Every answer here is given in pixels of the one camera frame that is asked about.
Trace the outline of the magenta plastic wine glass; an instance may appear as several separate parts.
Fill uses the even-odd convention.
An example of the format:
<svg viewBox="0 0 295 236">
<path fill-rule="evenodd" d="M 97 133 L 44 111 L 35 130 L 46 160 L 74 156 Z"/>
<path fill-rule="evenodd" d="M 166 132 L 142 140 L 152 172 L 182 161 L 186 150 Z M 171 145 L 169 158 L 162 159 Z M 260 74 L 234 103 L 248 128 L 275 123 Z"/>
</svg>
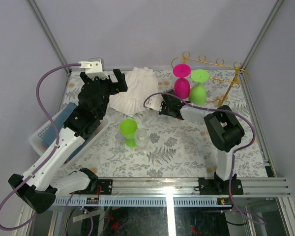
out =
<svg viewBox="0 0 295 236">
<path fill-rule="evenodd" d="M 186 77 L 189 76 L 190 73 L 190 66 L 184 63 L 178 64 L 173 68 L 173 74 L 177 77 L 173 90 L 181 99 L 186 99 L 189 96 L 190 83 Z"/>
</svg>

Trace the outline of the clear wine glass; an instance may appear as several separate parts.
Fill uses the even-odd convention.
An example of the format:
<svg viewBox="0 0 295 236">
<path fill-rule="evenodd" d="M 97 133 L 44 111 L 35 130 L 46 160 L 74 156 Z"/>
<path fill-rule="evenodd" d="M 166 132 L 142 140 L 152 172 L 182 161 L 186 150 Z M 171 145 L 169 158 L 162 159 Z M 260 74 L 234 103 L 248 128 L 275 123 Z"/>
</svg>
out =
<svg viewBox="0 0 295 236">
<path fill-rule="evenodd" d="M 149 136 L 145 129 L 137 129 L 134 135 L 135 143 L 144 154 L 148 152 Z"/>
</svg>

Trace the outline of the gold wire wine glass rack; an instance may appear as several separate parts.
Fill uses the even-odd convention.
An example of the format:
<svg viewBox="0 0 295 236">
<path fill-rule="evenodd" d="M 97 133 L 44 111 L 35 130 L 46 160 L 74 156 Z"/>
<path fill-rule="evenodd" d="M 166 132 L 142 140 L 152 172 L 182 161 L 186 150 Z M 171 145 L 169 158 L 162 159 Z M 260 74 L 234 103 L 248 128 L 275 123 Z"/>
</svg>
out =
<svg viewBox="0 0 295 236">
<path fill-rule="evenodd" d="M 205 55 L 194 57 L 183 52 L 172 59 L 171 67 L 179 64 L 187 64 L 192 72 L 203 69 L 209 73 L 209 79 L 201 84 L 206 88 L 206 103 L 216 107 L 230 105 L 232 95 L 251 81 L 250 73 L 237 61 L 229 64 L 222 58 L 212 61 Z"/>
</svg>

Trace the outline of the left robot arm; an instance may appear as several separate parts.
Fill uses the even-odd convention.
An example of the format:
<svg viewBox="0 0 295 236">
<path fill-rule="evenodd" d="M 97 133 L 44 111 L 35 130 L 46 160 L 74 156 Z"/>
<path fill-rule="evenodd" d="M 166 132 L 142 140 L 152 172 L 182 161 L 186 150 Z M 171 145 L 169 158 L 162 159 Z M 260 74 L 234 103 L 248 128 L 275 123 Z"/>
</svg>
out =
<svg viewBox="0 0 295 236">
<path fill-rule="evenodd" d="M 92 194 L 97 190 L 98 177 L 87 168 L 66 177 L 55 178 L 54 175 L 69 157 L 77 157 L 76 151 L 92 140 L 106 115 L 110 96 L 127 91 L 125 74 L 119 69 L 114 69 L 113 73 L 116 82 L 109 77 L 101 79 L 80 73 L 84 85 L 78 95 L 78 106 L 63 123 L 56 139 L 30 169 L 9 178 L 16 194 L 36 213 L 44 213 L 55 199 L 69 193 Z"/>
</svg>

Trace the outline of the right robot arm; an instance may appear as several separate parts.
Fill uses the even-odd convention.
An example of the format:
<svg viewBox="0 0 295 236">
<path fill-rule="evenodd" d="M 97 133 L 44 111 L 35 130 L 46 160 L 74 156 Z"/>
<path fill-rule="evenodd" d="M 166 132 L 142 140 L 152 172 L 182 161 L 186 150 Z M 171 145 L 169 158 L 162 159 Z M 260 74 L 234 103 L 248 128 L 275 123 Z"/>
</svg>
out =
<svg viewBox="0 0 295 236">
<path fill-rule="evenodd" d="M 218 111 L 214 112 L 196 109 L 191 103 L 180 101 L 173 90 L 163 93 L 162 98 L 160 114 L 206 126 L 218 155 L 215 177 L 219 179 L 214 182 L 214 188 L 220 194 L 227 193 L 232 188 L 230 179 L 235 173 L 231 152 L 241 143 L 244 136 L 240 122 L 234 114 L 229 113 L 231 109 L 227 105 L 219 107 Z"/>
</svg>

